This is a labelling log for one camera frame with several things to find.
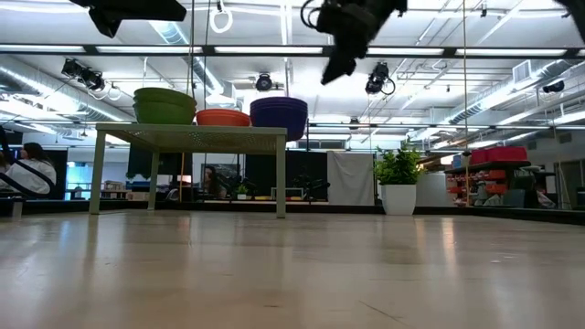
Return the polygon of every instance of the white table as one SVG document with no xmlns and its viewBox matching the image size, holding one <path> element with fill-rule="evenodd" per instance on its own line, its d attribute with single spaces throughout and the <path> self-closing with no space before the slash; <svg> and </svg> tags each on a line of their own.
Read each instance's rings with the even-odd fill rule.
<svg viewBox="0 0 585 329">
<path fill-rule="evenodd" d="M 211 127 L 175 124 L 99 123 L 91 179 L 90 213 L 100 214 L 106 134 L 153 153 L 148 209 L 154 210 L 160 153 L 275 154 L 276 216 L 286 213 L 286 128 Z"/>
</svg>

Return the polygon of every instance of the cable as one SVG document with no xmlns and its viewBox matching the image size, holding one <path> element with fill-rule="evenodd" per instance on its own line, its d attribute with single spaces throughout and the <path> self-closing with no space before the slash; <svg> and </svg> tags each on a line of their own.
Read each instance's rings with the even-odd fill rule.
<svg viewBox="0 0 585 329">
<path fill-rule="evenodd" d="M 392 84 L 392 91 L 391 92 L 385 92 L 384 90 L 381 90 L 382 93 L 386 96 L 390 96 L 392 95 L 395 91 L 396 91 L 396 83 L 394 83 L 394 80 L 392 80 L 391 78 L 388 78 L 388 82 L 390 82 Z"/>
<path fill-rule="evenodd" d="M 303 22 L 303 24 L 304 24 L 306 27 L 309 27 L 309 28 L 315 29 L 315 25 L 313 25 L 313 24 L 311 23 L 311 19 L 310 19 L 310 18 L 311 18 L 311 14 L 312 14 L 312 13 L 314 13 L 315 11 L 321 10 L 321 8 L 313 8 L 313 9 L 311 10 L 311 12 L 309 13 L 309 16 L 307 17 L 307 19 L 305 19 L 305 18 L 304 18 L 304 10 L 305 10 L 305 9 L 307 8 L 307 6 L 308 6 L 309 4 L 311 4 L 312 2 L 313 2 L 313 0 L 306 0 L 306 1 L 304 2 L 303 6 L 301 7 L 301 22 Z"/>
</svg>

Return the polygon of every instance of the concrete floor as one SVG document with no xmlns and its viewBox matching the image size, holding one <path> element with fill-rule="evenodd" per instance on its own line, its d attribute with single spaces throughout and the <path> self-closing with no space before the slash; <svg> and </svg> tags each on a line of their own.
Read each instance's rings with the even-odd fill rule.
<svg viewBox="0 0 585 329">
<path fill-rule="evenodd" d="M 0 225 L 0 327 L 584 328 L 585 228 L 128 211 Z"/>
</svg>

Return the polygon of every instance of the white curtain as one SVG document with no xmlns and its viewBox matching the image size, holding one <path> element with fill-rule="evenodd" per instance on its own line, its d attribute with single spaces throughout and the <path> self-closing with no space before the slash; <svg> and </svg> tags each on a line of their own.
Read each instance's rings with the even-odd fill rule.
<svg viewBox="0 0 585 329">
<path fill-rule="evenodd" d="M 327 152 L 330 205 L 374 206 L 372 154 Z"/>
</svg>

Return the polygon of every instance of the red container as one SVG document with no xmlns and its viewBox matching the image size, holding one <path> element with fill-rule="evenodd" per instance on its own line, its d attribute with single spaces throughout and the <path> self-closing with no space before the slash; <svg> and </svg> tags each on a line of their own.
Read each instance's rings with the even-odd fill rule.
<svg viewBox="0 0 585 329">
<path fill-rule="evenodd" d="M 478 165 L 487 162 L 487 150 L 473 150 L 469 165 Z"/>
<path fill-rule="evenodd" d="M 527 149 L 522 146 L 501 146 L 487 149 L 487 162 L 526 161 Z"/>
<path fill-rule="evenodd" d="M 249 127 L 250 116 L 236 110 L 209 109 L 196 115 L 197 125 Z"/>
</svg>

